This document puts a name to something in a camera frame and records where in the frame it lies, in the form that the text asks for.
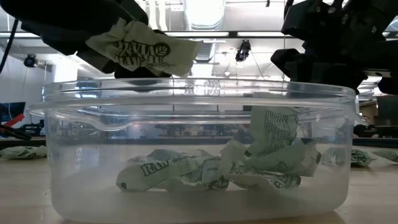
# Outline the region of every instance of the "table surface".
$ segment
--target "table surface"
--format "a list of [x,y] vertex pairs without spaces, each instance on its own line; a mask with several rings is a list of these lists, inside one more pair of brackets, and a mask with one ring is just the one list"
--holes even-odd
[[[380,149],[354,147],[365,151]],[[398,164],[377,158],[369,167],[352,168],[346,202],[334,212],[309,217],[250,223],[398,223]],[[76,224],[51,206],[49,167],[45,159],[0,161],[0,223]]]

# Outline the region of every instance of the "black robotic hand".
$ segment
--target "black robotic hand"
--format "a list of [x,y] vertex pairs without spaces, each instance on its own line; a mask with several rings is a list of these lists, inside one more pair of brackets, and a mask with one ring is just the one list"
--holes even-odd
[[398,15],[396,0],[288,0],[282,33],[304,40],[304,54],[277,50],[271,61],[293,82],[346,86],[356,90],[368,76],[379,88],[398,94],[398,41],[383,32]]
[[148,25],[148,16],[134,0],[0,0],[1,7],[22,22],[21,29],[41,37],[44,43],[65,54],[76,54],[115,78],[170,77],[148,68],[129,71],[89,48],[85,42],[110,30],[118,19]]

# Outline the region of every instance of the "security camera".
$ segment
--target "security camera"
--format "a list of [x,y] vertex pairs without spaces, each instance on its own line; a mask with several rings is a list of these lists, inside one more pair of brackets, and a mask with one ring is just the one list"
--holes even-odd
[[24,65],[28,68],[35,68],[37,67],[37,59],[36,59],[36,55],[34,54],[29,54],[27,55],[27,57],[24,60]]
[[243,40],[235,56],[236,62],[244,62],[249,57],[250,51],[251,51],[250,41]]

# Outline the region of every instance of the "crumpled paper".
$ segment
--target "crumpled paper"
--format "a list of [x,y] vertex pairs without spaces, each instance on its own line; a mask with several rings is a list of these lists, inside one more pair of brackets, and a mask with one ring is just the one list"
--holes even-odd
[[299,174],[312,174],[317,168],[317,164],[312,162],[304,167],[302,161],[311,161],[308,158],[312,155],[298,147],[302,145],[289,147],[293,151],[301,151],[303,155],[291,169],[286,170],[286,174],[245,167],[247,158],[244,153],[247,147],[236,140],[230,140],[225,145],[221,157],[212,156],[201,149],[192,155],[156,149],[146,157],[129,160],[131,165],[119,173],[116,185],[123,191],[133,192],[149,189],[165,189],[169,192],[226,190],[230,182],[245,189],[297,187],[301,182]]
[[291,145],[297,136],[298,113],[290,107],[253,106],[250,134],[255,141],[249,146],[246,155],[266,156]]
[[344,166],[346,162],[345,147],[331,147],[322,155],[322,163],[334,166]]
[[383,150],[383,151],[373,152],[373,154],[380,156],[382,158],[388,159],[392,162],[398,162],[398,152],[397,151]]
[[0,151],[2,159],[41,159],[47,157],[47,147],[17,146]]
[[119,19],[109,32],[92,36],[86,44],[130,71],[147,67],[183,76],[192,68],[201,42],[157,34],[139,21]]
[[372,161],[372,157],[367,153],[359,149],[353,149],[351,151],[351,165],[364,167],[370,165]]
[[296,143],[266,156],[251,156],[243,163],[258,172],[278,172],[288,175],[313,177],[322,155],[313,139],[300,139]]

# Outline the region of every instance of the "clear plastic container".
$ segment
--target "clear plastic container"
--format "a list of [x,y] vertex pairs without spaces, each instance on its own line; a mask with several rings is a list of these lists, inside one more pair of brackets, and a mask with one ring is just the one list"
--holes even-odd
[[[355,93],[348,88],[232,79],[93,80],[54,83],[43,93],[44,102],[29,111],[45,116],[52,203],[65,219],[259,220],[328,212],[346,199],[358,118]],[[269,119],[269,110],[283,116]],[[285,131],[278,136],[267,129],[262,140],[254,129],[263,119],[272,124],[264,129]],[[225,149],[232,139],[236,146]],[[295,147],[309,141],[317,154],[312,161],[310,146]],[[269,142],[271,152],[262,152]],[[229,154],[233,151],[239,155]],[[148,158],[164,152],[175,155]],[[275,162],[287,164],[284,171],[269,167]],[[231,164],[243,171],[227,171]],[[314,166],[313,173],[296,172]],[[150,179],[159,170],[163,173]],[[272,175],[282,173],[294,175],[291,186],[278,187],[284,181]]]

